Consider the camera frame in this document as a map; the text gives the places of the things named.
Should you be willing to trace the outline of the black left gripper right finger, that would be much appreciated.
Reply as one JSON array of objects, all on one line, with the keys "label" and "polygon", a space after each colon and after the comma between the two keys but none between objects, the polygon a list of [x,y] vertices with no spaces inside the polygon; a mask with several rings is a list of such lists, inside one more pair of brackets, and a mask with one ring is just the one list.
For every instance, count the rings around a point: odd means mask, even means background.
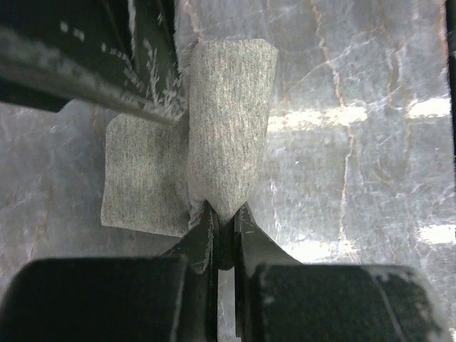
[{"label": "black left gripper right finger", "polygon": [[236,335],[243,341],[449,341],[428,279],[408,266],[302,264],[234,217]]}]

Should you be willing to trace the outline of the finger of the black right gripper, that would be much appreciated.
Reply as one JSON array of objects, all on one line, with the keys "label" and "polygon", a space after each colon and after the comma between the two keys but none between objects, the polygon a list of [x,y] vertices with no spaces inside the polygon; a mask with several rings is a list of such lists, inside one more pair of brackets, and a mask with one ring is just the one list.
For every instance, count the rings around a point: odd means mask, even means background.
[{"label": "finger of the black right gripper", "polygon": [[1,100],[78,99],[167,125],[185,109],[173,1],[3,1]]}]

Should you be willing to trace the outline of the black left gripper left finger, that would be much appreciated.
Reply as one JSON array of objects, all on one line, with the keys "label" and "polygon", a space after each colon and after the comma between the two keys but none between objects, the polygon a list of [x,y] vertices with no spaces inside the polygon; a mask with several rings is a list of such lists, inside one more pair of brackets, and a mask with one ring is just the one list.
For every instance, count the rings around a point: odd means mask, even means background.
[{"label": "black left gripper left finger", "polygon": [[1,302],[3,341],[216,341],[217,217],[160,256],[41,259]]}]

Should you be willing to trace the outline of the grey cream underwear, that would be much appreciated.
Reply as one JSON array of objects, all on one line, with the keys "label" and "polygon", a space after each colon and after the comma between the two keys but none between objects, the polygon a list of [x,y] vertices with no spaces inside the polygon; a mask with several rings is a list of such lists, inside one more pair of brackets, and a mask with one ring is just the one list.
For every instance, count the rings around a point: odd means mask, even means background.
[{"label": "grey cream underwear", "polygon": [[228,222],[258,180],[277,54],[258,38],[198,41],[178,124],[112,119],[101,224],[181,237],[201,220],[204,204]]}]

